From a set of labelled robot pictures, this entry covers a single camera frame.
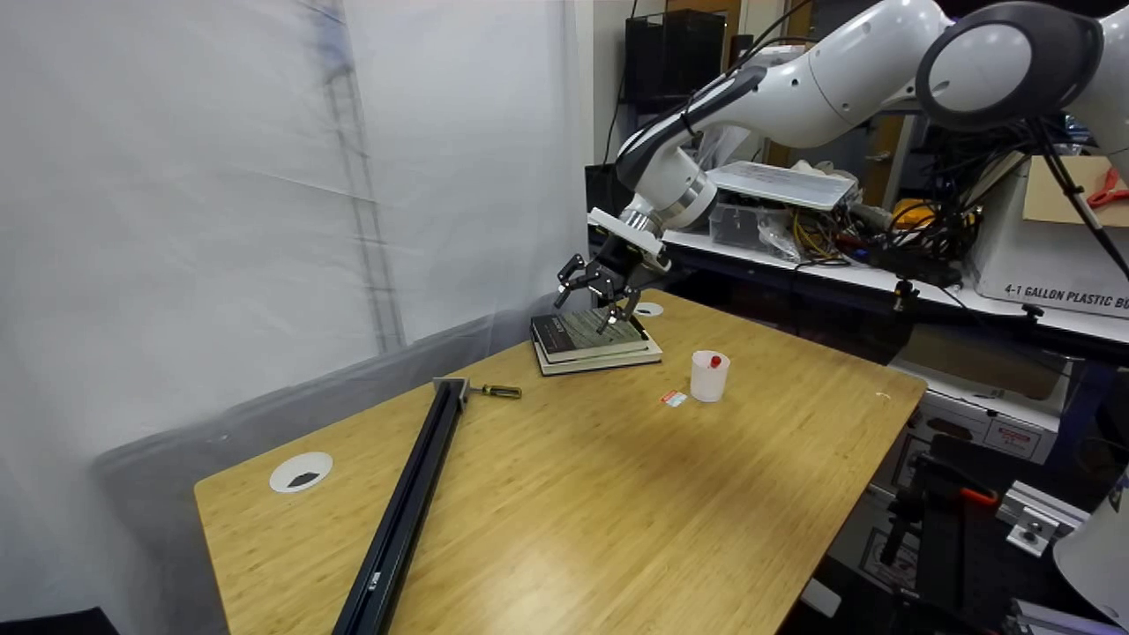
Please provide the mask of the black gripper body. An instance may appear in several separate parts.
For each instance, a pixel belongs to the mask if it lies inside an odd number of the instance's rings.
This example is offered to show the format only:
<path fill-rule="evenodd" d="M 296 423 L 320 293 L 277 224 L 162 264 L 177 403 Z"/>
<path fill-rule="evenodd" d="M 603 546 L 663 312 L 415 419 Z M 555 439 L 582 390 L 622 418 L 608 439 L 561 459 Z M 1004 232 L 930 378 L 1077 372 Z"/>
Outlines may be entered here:
<path fill-rule="evenodd" d="M 582 280 L 592 305 L 623 305 L 632 312 L 645 287 L 665 277 L 665 261 L 639 259 L 628 245 L 608 239 L 592 253 L 572 253 L 557 268 L 557 287 Z"/>

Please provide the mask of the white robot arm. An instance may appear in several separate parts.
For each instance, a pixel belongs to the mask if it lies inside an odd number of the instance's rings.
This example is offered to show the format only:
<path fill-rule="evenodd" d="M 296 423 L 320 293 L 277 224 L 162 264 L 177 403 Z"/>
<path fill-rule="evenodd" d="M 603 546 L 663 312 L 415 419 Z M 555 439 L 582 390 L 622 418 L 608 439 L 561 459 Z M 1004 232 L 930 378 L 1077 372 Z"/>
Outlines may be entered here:
<path fill-rule="evenodd" d="M 608 324 L 628 320 L 645 287 L 665 268 L 665 228 L 684 228 L 717 206 L 717 183 L 687 156 L 710 127 L 743 127 L 786 149 L 818 149 L 912 100 L 948 130 L 1037 130 L 1070 112 L 1129 177 L 1129 7 L 1085 18 L 1039 0 L 997 0 L 948 18 L 935 0 L 875 0 L 794 60 L 755 60 L 703 84 L 672 112 L 634 130 L 612 158 L 632 191 L 610 214 L 592 259 L 557 268 L 563 305 L 582 288 Z"/>

